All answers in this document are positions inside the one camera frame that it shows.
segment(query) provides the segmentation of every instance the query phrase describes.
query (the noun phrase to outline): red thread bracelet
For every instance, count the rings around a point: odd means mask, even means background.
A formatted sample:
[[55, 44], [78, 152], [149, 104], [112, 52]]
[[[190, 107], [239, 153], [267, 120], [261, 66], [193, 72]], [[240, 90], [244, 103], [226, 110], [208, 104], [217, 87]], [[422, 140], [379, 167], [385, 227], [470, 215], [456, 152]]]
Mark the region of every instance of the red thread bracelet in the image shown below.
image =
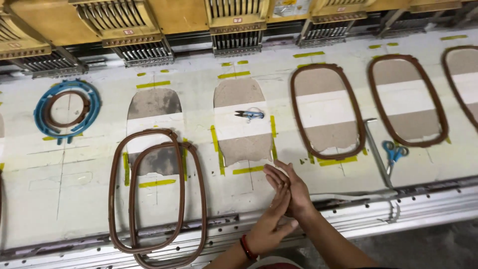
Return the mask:
[[258, 255], [254, 254], [250, 249], [249, 249], [249, 246], [247, 246], [247, 243], [246, 243], [246, 235], [243, 235], [240, 239], [240, 242], [241, 242], [241, 246], [242, 246], [242, 249], [244, 250], [244, 252], [246, 253], [246, 256], [247, 258], [249, 258], [250, 260], [256, 260]]

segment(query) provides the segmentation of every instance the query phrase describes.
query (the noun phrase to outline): scissors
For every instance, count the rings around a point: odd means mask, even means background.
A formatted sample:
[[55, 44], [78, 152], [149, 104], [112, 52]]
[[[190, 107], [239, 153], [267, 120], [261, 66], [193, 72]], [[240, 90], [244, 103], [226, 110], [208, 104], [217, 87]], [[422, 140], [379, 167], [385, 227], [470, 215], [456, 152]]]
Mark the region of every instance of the scissors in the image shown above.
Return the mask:
[[238, 114], [235, 114], [235, 116], [248, 118], [249, 119], [248, 123], [252, 119], [256, 119], [256, 118], [263, 119], [264, 118], [264, 113], [263, 112], [241, 111], [241, 110], [239, 110], [239, 111], [236, 111], [236, 113], [238, 113]]
[[382, 147], [387, 152], [387, 158], [389, 162], [389, 165], [387, 167], [387, 175], [390, 175], [393, 166], [398, 161], [398, 159], [407, 156], [410, 151], [405, 146], [396, 146], [392, 141], [387, 140], [382, 142]]

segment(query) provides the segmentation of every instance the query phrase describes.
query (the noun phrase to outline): blue plastic frame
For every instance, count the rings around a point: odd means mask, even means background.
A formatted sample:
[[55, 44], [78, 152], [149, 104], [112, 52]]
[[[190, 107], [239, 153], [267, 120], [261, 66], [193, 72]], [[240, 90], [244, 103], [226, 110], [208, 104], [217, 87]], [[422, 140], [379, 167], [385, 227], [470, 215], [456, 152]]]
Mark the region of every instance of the blue plastic frame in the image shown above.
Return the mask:
[[[48, 100], [52, 98], [54, 95], [71, 88], [80, 88], [84, 90], [90, 99], [90, 110], [87, 113], [86, 117], [75, 127], [73, 127], [70, 131], [70, 134], [59, 134], [58, 130], [51, 128], [48, 126], [44, 119], [44, 107]], [[90, 84], [80, 81], [79, 79], [76, 80], [63, 80], [61, 83], [51, 87], [38, 101], [38, 104], [33, 111], [33, 116], [35, 117], [35, 124], [36, 127], [40, 130], [40, 132], [44, 133], [47, 136], [51, 136], [57, 139], [57, 145], [61, 145], [63, 138], [66, 138], [67, 143], [71, 143], [73, 140], [73, 136], [78, 135], [84, 132], [96, 119], [99, 113], [99, 108], [101, 106], [101, 101], [99, 99], [98, 92], [95, 88], [93, 88]]]

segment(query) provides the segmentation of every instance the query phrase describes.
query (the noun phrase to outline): human hand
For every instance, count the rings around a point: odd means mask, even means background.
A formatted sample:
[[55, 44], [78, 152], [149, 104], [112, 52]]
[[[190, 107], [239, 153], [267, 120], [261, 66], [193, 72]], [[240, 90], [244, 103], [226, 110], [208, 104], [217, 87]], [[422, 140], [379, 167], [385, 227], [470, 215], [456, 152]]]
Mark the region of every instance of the human hand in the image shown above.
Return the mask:
[[291, 189], [291, 202], [289, 211], [296, 220], [307, 217], [310, 212], [315, 212], [314, 205], [309, 196], [309, 189], [302, 179], [295, 173], [292, 163], [275, 160], [274, 164], [284, 170], [287, 175], [272, 165], [264, 165], [264, 173], [269, 184], [277, 191], [280, 186], [288, 184]]
[[277, 228], [277, 223], [287, 210], [290, 200], [291, 192], [288, 185], [278, 186], [271, 206], [246, 235], [246, 243], [253, 254], [262, 255], [275, 249], [282, 239], [299, 225], [297, 220], [292, 220]]

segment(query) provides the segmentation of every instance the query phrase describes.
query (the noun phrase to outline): concrete floor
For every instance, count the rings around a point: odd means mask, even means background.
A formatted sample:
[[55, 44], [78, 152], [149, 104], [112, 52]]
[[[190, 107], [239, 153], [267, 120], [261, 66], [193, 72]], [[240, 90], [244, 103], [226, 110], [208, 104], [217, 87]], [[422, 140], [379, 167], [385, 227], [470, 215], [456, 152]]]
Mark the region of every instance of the concrete floor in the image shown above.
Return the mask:
[[[478, 268], [478, 219], [351, 240], [389, 268]], [[328, 268], [310, 241], [271, 253], [304, 268]]]

